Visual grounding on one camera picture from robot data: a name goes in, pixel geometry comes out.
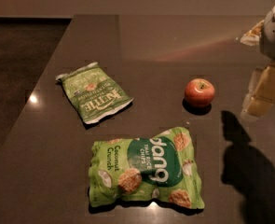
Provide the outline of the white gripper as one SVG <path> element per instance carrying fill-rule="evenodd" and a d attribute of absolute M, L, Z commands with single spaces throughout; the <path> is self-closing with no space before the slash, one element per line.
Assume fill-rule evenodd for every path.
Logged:
<path fill-rule="evenodd" d="M 260 51 L 275 60 L 275 6 L 263 21 L 241 37 L 241 43 L 246 46 L 257 46 Z M 265 68 L 256 67 L 253 71 L 248 93 L 242 104 L 242 118 L 261 118 L 275 105 L 275 61 Z"/>

